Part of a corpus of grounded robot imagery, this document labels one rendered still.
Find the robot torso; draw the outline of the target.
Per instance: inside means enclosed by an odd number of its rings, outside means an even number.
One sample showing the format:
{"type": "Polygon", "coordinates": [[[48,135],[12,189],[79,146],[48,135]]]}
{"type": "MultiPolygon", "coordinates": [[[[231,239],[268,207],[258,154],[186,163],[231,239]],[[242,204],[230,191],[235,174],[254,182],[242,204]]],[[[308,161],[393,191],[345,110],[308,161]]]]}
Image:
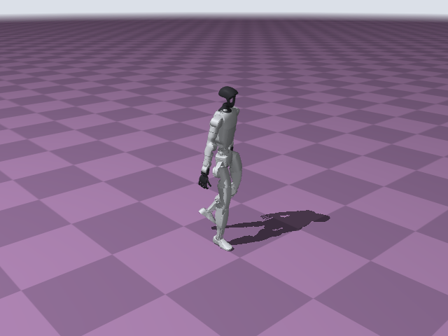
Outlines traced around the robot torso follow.
{"type": "Polygon", "coordinates": [[[216,111],[213,117],[219,115],[223,117],[223,124],[218,130],[218,135],[215,139],[215,143],[218,146],[218,152],[215,156],[216,165],[218,162],[223,162],[225,167],[228,167],[232,162],[232,151],[228,148],[232,144],[235,135],[235,128],[237,124],[237,110],[230,108],[231,113],[225,113],[227,109],[223,111],[216,111]]]}

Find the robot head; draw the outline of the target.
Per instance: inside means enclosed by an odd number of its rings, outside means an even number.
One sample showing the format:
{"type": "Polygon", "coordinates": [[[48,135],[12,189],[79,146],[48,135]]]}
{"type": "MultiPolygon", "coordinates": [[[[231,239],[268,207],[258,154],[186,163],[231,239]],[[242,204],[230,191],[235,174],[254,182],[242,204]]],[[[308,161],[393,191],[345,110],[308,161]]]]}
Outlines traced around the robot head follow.
{"type": "Polygon", "coordinates": [[[230,108],[232,108],[235,105],[235,97],[238,94],[238,91],[236,91],[233,87],[225,86],[219,90],[218,94],[221,97],[224,97],[227,99],[227,102],[225,102],[218,111],[222,112],[223,109],[227,109],[227,111],[224,111],[224,112],[231,113],[232,110],[230,108]],[[232,98],[232,103],[230,103],[231,98],[232,98]]]}

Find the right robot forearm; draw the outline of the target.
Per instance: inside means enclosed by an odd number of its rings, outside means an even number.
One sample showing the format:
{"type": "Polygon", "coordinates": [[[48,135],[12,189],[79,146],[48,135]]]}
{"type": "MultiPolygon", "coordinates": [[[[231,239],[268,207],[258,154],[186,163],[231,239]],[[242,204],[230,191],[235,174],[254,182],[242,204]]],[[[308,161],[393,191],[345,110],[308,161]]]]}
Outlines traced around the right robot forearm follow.
{"type": "Polygon", "coordinates": [[[204,161],[203,161],[203,166],[202,166],[202,172],[205,174],[207,173],[207,169],[210,168],[210,166],[211,166],[212,157],[214,155],[212,150],[213,150],[213,145],[211,143],[208,143],[204,150],[204,161]]]}

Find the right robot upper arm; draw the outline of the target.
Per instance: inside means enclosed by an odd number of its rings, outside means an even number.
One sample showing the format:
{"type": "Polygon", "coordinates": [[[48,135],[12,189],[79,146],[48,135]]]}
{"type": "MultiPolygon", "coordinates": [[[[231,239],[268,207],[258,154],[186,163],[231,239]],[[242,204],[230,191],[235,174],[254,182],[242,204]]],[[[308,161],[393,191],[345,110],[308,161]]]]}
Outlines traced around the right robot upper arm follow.
{"type": "Polygon", "coordinates": [[[211,119],[209,124],[210,124],[210,129],[209,129],[209,134],[208,134],[208,139],[207,139],[206,144],[212,144],[213,145],[212,151],[215,151],[218,146],[214,141],[218,135],[218,130],[221,128],[221,126],[223,124],[223,117],[220,115],[216,115],[215,117],[213,117],[211,119]]]}

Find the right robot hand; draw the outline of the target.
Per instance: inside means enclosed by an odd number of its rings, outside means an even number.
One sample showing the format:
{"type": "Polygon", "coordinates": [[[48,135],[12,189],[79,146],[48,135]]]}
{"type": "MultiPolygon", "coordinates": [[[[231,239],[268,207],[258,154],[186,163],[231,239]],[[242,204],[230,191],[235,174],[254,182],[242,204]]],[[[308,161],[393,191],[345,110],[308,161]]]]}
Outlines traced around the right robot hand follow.
{"type": "Polygon", "coordinates": [[[207,169],[207,171],[206,171],[206,174],[205,173],[203,173],[203,172],[201,172],[201,176],[200,176],[200,178],[199,178],[199,185],[201,186],[201,187],[203,187],[203,188],[206,188],[206,189],[209,189],[208,187],[207,187],[207,183],[209,184],[209,186],[211,187],[211,184],[210,184],[210,182],[208,181],[208,175],[209,175],[209,168],[207,169]],[[200,183],[201,182],[201,183],[200,183]],[[203,185],[202,185],[203,184],[203,185]],[[205,184],[205,187],[204,187],[204,184],[205,184]]]}

